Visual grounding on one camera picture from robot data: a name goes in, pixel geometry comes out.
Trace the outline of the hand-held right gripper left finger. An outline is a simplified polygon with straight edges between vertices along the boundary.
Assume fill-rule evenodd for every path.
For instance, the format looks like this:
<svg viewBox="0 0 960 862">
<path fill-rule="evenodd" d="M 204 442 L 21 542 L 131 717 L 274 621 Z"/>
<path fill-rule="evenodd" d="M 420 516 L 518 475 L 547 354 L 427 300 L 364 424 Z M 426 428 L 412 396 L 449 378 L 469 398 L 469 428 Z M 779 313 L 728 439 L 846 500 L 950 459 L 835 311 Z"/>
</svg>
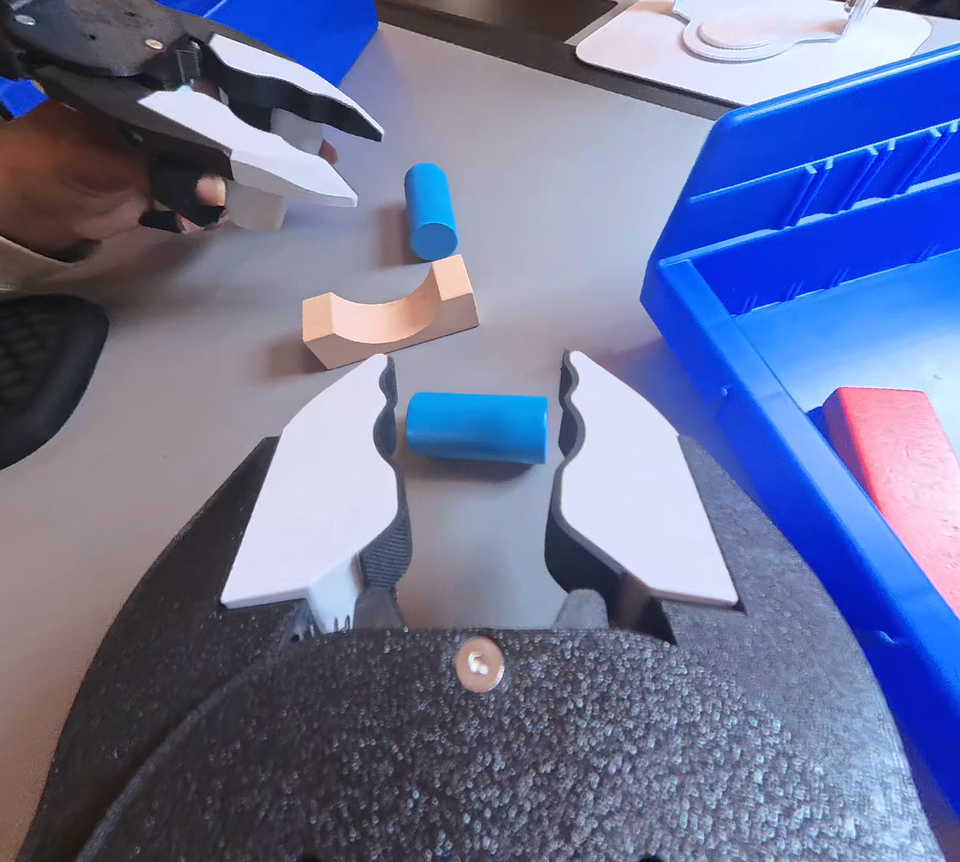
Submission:
<svg viewBox="0 0 960 862">
<path fill-rule="evenodd" d="M 411 563 L 395 362 L 371 356 L 284 427 L 222 589 L 228 609 L 304 601 L 318 629 L 356 629 L 357 600 L 396 598 Z"/>
</svg>

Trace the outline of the black wrist rest pad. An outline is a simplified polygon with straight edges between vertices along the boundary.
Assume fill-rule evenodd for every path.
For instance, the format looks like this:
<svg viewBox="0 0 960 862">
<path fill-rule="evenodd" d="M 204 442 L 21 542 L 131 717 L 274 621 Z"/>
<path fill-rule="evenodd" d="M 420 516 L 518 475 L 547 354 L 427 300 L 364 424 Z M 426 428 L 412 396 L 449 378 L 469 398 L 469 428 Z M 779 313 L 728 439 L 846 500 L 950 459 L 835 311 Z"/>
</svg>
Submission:
<svg viewBox="0 0 960 862">
<path fill-rule="evenodd" d="M 104 308 L 80 297 L 2 299 L 2 470 L 64 427 L 90 385 L 109 329 Z"/>
</svg>

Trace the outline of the blue wooden cylinder block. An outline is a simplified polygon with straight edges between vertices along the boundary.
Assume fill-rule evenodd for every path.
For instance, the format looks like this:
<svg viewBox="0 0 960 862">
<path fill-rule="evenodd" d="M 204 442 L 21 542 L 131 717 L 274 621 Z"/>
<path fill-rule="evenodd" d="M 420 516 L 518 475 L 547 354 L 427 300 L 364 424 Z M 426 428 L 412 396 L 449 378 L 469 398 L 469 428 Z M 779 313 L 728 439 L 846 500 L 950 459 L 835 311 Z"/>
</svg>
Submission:
<svg viewBox="0 0 960 862">
<path fill-rule="evenodd" d="M 459 234 L 446 173 L 433 162 L 419 162 L 404 178 L 406 214 L 412 252 L 435 261 L 457 252 Z"/>
</svg>

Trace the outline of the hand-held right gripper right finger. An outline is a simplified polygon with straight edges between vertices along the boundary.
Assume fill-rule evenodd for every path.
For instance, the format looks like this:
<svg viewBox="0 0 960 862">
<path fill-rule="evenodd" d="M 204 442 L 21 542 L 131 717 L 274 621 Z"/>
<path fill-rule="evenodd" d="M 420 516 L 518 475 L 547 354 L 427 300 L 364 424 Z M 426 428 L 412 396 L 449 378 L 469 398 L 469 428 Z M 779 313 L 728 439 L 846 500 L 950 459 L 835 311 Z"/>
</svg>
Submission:
<svg viewBox="0 0 960 862">
<path fill-rule="evenodd" d="M 586 356 L 561 359 L 560 461 L 545 564 L 566 592 L 592 590 L 611 617 L 652 600 L 733 609 L 735 582 L 681 447 L 645 398 Z"/>
</svg>

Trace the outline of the white document stand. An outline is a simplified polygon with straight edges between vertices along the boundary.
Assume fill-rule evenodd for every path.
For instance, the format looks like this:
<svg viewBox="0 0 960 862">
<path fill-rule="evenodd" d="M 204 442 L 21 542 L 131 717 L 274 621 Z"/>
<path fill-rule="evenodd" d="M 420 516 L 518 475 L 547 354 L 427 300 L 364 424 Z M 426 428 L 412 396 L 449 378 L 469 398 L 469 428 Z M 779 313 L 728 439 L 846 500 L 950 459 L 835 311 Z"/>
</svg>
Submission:
<svg viewBox="0 0 960 862">
<path fill-rule="evenodd" d="M 922 16 L 879 0 L 639 0 L 574 48 L 583 64 L 738 105 L 912 56 Z"/>
</svg>

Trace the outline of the teal wooden cylinder block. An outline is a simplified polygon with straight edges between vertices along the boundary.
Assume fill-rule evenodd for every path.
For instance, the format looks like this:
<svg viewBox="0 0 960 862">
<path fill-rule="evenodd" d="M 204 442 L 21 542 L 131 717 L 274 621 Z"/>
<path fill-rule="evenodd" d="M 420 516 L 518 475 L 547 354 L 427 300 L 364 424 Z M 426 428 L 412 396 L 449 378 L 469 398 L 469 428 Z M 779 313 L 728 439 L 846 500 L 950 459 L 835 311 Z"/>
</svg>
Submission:
<svg viewBox="0 0 960 862">
<path fill-rule="evenodd" d="M 416 455 L 538 465 L 548 447 L 546 397 L 417 392 L 406 413 L 406 443 Z"/>
</svg>

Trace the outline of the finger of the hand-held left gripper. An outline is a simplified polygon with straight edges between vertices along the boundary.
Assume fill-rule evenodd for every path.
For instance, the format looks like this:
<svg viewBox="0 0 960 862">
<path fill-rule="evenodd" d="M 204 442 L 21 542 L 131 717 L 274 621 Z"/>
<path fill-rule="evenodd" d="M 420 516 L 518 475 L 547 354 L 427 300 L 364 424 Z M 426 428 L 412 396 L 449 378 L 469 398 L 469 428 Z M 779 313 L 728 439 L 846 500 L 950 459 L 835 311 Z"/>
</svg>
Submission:
<svg viewBox="0 0 960 862">
<path fill-rule="evenodd" d="M 340 88 L 312 69 L 259 46 L 214 34 L 206 43 L 206 75 L 239 118 L 265 132 L 275 111 L 372 141 L 383 128 Z"/>
<path fill-rule="evenodd" d="M 311 130 L 310 148 L 248 125 L 224 103 L 190 88 L 153 92 L 141 107 L 172 120 L 220 146 L 230 161 L 225 209 L 235 226 L 274 232 L 283 223 L 290 199 L 354 208 L 357 194 L 320 157 L 323 132 Z"/>
</svg>

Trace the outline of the pale wooden arch block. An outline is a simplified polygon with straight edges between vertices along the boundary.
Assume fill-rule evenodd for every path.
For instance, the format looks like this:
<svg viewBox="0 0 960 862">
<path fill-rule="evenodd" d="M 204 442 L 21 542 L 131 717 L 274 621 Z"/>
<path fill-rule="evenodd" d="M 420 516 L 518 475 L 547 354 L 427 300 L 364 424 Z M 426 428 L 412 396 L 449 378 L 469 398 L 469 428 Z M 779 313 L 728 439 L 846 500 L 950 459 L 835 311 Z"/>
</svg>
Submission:
<svg viewBox="0 0 960 862">
<path fill-rule="evenodd" d="M 385 303 L 361 304 L 325 293 L 301 304 L 302 340 L 332 370 L 479 326 L 473 285 L 463 257 L 430 263 L 423 283 Z"/>
</svg>

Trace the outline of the red wooden block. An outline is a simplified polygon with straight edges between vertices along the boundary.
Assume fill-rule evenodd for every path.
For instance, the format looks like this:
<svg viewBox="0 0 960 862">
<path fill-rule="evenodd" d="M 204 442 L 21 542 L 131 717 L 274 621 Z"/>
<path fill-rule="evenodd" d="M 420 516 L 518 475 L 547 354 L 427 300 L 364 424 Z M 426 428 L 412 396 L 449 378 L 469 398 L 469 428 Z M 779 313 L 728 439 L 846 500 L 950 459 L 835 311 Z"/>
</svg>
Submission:
<svg viewBox="0 0 960 862">
<path fill-rule="evenodd" d="M 840 387 L 822 418 L 836 454 L 958 615 L 958 456 L 929 396 Z"/>
</svg>

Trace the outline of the person's left forearm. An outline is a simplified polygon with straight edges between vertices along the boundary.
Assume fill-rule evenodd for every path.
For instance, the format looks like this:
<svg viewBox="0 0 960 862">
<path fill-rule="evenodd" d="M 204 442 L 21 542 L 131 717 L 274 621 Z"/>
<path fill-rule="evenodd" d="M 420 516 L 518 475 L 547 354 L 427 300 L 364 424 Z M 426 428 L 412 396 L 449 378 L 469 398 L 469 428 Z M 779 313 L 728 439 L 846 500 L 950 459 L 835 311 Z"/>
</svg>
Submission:
<svg viewBox="0 0 960 862">
<path fill-rule="evenodd" d="M 98 240 L 79 240 L 52 252 L 37 252 L 1 236 L 2 267 L 20 270 L 74 265 L 96 255 L 100 246 Z"/>
</svg>

